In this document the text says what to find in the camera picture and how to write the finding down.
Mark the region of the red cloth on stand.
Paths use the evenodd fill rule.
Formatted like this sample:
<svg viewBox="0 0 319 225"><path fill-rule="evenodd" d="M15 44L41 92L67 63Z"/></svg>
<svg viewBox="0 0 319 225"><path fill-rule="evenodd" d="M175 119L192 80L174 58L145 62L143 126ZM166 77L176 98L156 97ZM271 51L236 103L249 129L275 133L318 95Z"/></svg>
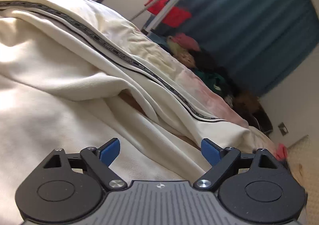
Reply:
<svg viewBox="0 0 319 225"><path fill-rule="evenodd" d="M177 5L179 1L180 0L148 0L145 4L145 8L149 13L155 16L159 13L163 13L164 18L161 20L161 23L171 28L176 28L192 17L188 9Z"/></svg>

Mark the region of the pastel bed sheet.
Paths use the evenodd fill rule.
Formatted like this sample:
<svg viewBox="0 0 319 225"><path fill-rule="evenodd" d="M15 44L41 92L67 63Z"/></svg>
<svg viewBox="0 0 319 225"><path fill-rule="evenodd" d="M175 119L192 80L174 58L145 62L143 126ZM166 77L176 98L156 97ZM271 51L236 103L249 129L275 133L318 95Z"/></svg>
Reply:
<svg viewBox="0 0 319 225"><path fill-rule="evenodd" d="M116 48L131 54L152 72L182 93L201 113L249 129L256 136L255 149L266 147L278 159L288 153L284 145L275 145L266 135L235 113L220 96L212 92L191 70L172 57L122 15L92 0L49 0L75 13L99 31Z"/></svg>

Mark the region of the garment steamer stand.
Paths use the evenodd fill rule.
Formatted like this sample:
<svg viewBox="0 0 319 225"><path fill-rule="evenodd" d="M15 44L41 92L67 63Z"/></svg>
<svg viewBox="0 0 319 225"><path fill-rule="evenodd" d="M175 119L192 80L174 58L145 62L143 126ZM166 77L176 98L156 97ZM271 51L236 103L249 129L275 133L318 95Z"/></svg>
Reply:
<svg viewBox="0 0 319 225"><path fill-rule="evenodd" d="M161 24L166 24L171 28L179 27L186 20L191 18L191 13L187 9L178 6L181 0L148 0L144 8L132 16L132 22L144 12L148 11L154 18L143 28L143 33L150 35Z"/></svg>

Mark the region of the cream white sweatpants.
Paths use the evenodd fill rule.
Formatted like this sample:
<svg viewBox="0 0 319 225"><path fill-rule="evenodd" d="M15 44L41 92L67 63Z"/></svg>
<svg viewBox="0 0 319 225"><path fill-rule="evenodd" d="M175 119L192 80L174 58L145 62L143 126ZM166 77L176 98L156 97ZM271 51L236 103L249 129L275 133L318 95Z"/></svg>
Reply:
<svg viewBox="0 0 319 225"><path fill-rule="evenodd" d="M15 192L55 148L117 137L121 178L194 181L202 139L244 152L249 129L201 113L174 87L49 0L1 0L1 224L19 224Z"/></svg>

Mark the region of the wall socket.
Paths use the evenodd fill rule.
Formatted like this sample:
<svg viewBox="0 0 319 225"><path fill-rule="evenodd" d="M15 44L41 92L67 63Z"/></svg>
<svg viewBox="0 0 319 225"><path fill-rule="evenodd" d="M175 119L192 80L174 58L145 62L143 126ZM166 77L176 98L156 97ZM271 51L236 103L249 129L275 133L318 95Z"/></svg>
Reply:
<svg viewBox="0 0 319 225"><path fill-rule="evenodd" d="M285 125L283 122L281 122L281 123L278 125L278 128L279 128L279 130L280 130L282 136L285 136L285 135L287 135L287 134L289 133L289 131L288 131L286 125Z"/></svg>

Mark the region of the teal curtain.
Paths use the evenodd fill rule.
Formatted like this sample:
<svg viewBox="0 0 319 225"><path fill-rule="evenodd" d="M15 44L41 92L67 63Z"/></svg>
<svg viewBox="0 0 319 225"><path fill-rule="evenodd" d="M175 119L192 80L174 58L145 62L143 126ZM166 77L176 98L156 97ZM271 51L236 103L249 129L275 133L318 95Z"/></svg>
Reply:
<svg viewBox="0 0 319 225"><path fill-rule="evenodd" d="M156 34L184 33L210 52L231 78L262 96L294 71L318 45L311 0L181 0L191 17Z"/></svg>

